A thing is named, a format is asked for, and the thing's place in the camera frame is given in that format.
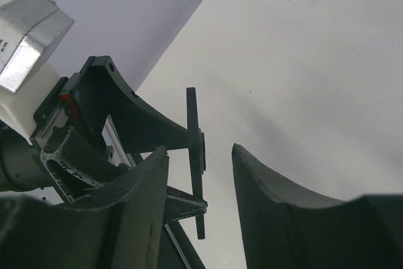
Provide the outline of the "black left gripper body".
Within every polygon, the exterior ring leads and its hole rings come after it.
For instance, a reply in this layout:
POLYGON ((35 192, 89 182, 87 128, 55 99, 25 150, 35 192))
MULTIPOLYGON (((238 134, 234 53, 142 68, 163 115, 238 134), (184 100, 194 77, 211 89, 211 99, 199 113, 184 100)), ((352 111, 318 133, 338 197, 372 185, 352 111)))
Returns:
MULTIPOLYGON (((37 123, 37 129, 32 135, 32 140, 39 147, 44 147, 53 132, 62 127, 72 127, 79 135, 97 152, 104 153, 107 158, 112 157, 112 151, 107 147, 103 138, 103 131, 107 125, 112 128, 117 144, 122 148, 117 132, 113 126, 111 117, 106 118, 104 128, 101 134, 93 135, 89 129, 86 120, 80 114, 80 71, 73 74, 70 78, 61 78, 49 95, 39 106, 34 114, 37 123)), ((203 135, 203 149, 205 150, 205 136, 203 135)), ((123 156, 127 158, 129 164, 138 165, 129 154, 123 156)), ((203 217, 195 218, 196 221, 202 222, 203 217)))

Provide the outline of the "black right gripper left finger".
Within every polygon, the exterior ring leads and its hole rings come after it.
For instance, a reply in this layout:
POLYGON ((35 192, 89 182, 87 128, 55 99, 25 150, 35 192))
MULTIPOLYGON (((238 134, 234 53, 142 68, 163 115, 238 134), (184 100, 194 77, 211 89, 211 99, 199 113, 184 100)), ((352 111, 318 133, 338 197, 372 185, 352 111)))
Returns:
POLYGON ((156 268, 168 162, 158 147, 74 203, 2 199, 1 267, 156 268))

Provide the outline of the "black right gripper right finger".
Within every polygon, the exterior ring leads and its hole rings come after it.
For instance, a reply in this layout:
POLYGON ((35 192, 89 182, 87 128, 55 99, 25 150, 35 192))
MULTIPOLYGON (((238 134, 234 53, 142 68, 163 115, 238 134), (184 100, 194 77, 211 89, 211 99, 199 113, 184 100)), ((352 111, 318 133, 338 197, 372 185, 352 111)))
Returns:
POLYGON ((401 268, 402 196, 344 202, 313 192, 234 144, 248 268, 401 268))

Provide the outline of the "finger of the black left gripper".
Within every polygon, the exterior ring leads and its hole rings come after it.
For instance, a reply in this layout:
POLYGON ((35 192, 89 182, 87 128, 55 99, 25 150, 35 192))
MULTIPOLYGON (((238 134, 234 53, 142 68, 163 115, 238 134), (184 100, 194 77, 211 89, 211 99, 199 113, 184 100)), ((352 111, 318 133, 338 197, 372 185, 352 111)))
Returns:
MULTIPOLYGON (((124 163, 115 166, 95 151, 72 127, 57 129, 40 152, 40 160, 69 203, 85 196, 91 190, 102 188, 118 178, 140 177, 147 167, 162 158, 162 172, 168 172, 169 157, 163 147, 136 165, 124 163)), ((201 197, 165 186, 164 222, 203 217, 207 202, 201 197)))
POLYGON ((93 135, 101 134, 111 117, 124 153, 135 164, 159 146, 188 148, 188 131, 141 99, 109 56, 90 56, 80 70, 80 114, 93 135))

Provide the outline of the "black smartphone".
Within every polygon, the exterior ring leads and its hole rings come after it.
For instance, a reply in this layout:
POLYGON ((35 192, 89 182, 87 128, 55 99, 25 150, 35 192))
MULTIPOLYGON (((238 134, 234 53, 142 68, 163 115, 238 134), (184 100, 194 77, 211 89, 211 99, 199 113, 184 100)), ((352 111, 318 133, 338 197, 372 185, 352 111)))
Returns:
POLYGON ((186 89, 186 112, 188 153, 193 196, 201 201, 204 201, 202 176, 205 170, 205 150, 203 149, 203 135, 198 123, 196 88, 194 87, 186 89))

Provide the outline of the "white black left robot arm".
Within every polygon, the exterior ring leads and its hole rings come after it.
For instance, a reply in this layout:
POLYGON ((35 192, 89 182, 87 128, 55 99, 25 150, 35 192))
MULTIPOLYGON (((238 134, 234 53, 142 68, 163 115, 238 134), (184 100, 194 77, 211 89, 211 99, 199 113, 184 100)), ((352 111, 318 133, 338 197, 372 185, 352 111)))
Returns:
POLYGON ((52 186, 66 202, 114 180, 163 146, 186 149, 191 193, 168 188, 164 223, 194 217, 203 224, 205 136, 198 123, 195 88, 186 90, 182 126, 141 99, 111 57, 90 57, 62 77, 31 114, 33 131, 22 138, 1 124, 1 190, 29 192, 52 186))

